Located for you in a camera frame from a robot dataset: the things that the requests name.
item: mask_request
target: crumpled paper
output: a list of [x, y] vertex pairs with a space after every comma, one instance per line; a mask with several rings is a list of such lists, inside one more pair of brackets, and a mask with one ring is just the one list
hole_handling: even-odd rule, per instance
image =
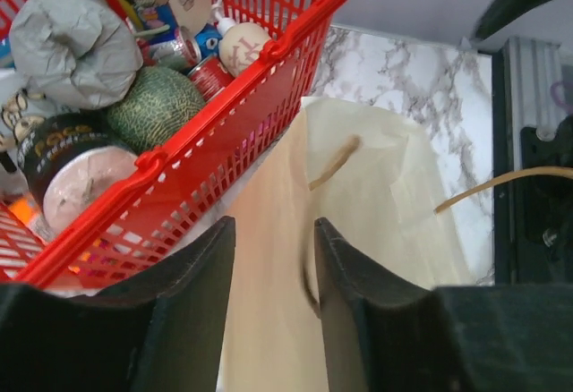
[[70, 107], [120, 101], [143, 65], [127, 25], [96, 0], [28, 0], [9, 39], [30, 87]]

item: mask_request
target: white marble surface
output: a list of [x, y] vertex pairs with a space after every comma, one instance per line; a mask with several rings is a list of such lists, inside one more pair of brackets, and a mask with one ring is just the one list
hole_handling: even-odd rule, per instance
[[[310, 95], [383, 107], [423, 125], [438, 154], [446, 195], [492, 176], [492, 74], [489, 56], [412, 40], [331, 28]], [[222, 216], [257, 166], [184, 238], [186, 244]], [[492, 192], [453, 207], [469, 268], [492, 282]]]

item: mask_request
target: white paper bag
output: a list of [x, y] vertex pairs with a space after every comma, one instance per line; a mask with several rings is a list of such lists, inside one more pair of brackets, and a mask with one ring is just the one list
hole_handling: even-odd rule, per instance
[[[423, 128], [377, 107], [330, 98], [303, 104], [226, 213], [237, 225], [223, 348], [226, 392], [328, 392], [321, 322], [300, 278], [301, 250], [312, 247], [317, 217], [417, 285], [475, 282], [451, 213], [433, 212], [445, 196]], [[308, 183], [351, 135], [360, 136], [361, 147], [310, 192]], [[313, 275], [313, 259], [307, 266]]]

